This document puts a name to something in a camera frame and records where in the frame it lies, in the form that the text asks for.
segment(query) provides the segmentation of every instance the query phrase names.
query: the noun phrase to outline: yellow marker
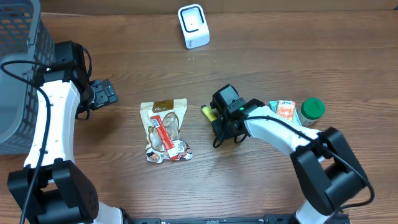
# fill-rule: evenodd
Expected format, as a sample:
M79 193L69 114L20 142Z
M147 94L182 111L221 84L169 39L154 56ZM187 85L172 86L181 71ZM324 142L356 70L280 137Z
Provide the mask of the yellow marker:
M211 108L208 106L202 106L201 107L201 112L209 119L210 122L217 120L217 117L214 115L214 113L211 111Z

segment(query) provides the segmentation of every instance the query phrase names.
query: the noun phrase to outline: green lid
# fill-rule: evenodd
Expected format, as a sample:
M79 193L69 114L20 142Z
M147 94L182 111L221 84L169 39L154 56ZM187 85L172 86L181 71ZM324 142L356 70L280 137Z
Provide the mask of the green lid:
M301 105L301 113L307 119L316 120L325 113L325 105L318 98L309 98Z

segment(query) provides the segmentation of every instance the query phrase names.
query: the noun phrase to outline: wall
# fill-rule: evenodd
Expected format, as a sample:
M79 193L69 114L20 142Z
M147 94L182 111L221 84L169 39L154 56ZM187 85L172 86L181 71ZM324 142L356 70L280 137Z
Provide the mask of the wall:
M206 13L392 10L398 0L41 0L42 12L86 15L175 14L188 4Z

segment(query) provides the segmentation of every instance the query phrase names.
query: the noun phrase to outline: wooden tabletop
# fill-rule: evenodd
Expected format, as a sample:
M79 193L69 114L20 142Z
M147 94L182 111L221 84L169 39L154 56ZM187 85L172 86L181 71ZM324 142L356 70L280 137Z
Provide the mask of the wooden tabletop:
M266 142L213 149L200 113L232 84L246 100L325 102L314 128L341 130L376 190L353 223L398 220L398 12L209 14L210 43L187 50L177 15L46 17L57 42L84 45L93 78L110 79L119 102L76 121L77 166L99 199L132 217L200 218L292 213L304 197L290 159ZM147 162L141 102L187 98L185 162ZM6 186L26 155L0 157L0 223L21 210ZM363 190L350 202L369 197Z

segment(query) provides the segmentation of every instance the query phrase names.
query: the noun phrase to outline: orange box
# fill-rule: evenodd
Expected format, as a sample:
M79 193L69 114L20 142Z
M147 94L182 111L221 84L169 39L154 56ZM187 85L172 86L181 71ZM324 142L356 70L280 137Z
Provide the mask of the orange box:
M276 109L276 114L288 119L289 121L293 120L294 110L296 103L290 100L279 100L278 107Z

